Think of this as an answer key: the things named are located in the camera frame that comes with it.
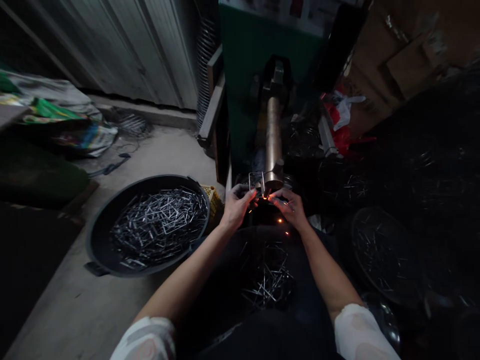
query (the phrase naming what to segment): black container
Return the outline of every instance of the black container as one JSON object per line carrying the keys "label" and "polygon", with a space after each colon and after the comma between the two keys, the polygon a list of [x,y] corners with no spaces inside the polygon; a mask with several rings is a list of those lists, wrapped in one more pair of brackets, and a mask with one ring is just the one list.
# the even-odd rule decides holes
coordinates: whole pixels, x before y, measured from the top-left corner
{"label": "black container", "polygon": [[114,250],[110,241],[110,230],[114,226],[114,223],[120,216],[122,210],[135,195],[142,193],[155,193],[159,190],[173,189],[180,186],[196,192],[205,199],[207,216],[205,217],[206,220],[203,229],[198,235],[200,238],[209,222],[208,214],[210,213],[210,201],[207,193],[203,187],[200,186],[198,181],[191,177],[179,175],[157,175],[147,177],[143,180],[134,182],[123,190],[117,192],[96,214],[95,219],[88,230],[85,244],[86,252],[92,262],[86,263],[85,268],[96,276],[110,274],[120,278],[137,278],[162,271],[185,258],[189,254],[190,249],[187,249],[178,257],[168,262],[140,270],[130,269],[120,264],[122,257]]}

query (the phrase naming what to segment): person's right hand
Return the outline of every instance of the person's right hand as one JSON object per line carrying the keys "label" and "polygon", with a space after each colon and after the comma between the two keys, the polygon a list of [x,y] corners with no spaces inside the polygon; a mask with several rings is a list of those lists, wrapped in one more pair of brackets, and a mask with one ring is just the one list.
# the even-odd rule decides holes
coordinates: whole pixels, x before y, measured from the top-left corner
{"label": "person's right hand", "polygon": [[[279,197],[288,199],[288,205],[280,200]],[[279,208],[285,219],[298,231],[305,226],[310,226],[305,216],[302,198],[296,193],[284,187],[270,194],[268,201]]]}

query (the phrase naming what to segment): metal wall panel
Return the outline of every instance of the metal wall panel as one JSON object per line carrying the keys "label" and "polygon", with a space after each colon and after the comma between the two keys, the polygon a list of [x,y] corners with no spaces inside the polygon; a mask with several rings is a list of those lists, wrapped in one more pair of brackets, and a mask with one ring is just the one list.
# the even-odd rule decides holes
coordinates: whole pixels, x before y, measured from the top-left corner
{"label": "metal wall panel", "polygon": [[196,108],[192,1],[25,1],[19,6],[16,1],[1,0],[0,6],[36,34],[74,84],[156,104]]}

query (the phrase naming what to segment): white sleeve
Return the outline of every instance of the white sleeve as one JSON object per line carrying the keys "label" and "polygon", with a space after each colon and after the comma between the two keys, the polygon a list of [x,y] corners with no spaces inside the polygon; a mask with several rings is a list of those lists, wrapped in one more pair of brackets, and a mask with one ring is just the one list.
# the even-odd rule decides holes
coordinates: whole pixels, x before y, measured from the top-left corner
{"label": "white sleeve", "polygon": [[335,319],[334,330],[336,350],[345,360],[400,360],[365,307],[345,306]]}
{"label": "white sleeve", "polygon": [[110,360],[174,360],[175,328],[164,317],[144,317],[128,328]]}

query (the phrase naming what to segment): concrete floor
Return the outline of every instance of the concrete floor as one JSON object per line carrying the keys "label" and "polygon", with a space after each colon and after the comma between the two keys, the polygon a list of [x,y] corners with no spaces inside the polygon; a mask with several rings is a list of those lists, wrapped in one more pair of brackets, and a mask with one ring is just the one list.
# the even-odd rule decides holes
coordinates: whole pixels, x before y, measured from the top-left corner
{"label": "concrete floor", "polygon": [[[116,163],[119,139],[99,159],[82,160],[79,166],[94,171]],[[109,359],[133,318],[168,274],[143,278],[95,277],[84,269],[87,229],[95,213],[125,186],[159,174],[190,175],[201,184],[217,183],[215,162],[207,157],[193,134],[183,129],[157,126],[131,159],[110,175],[95,179],[100,187],[83,208],[87,225],[66,254],[11,346],[5,360]]]}

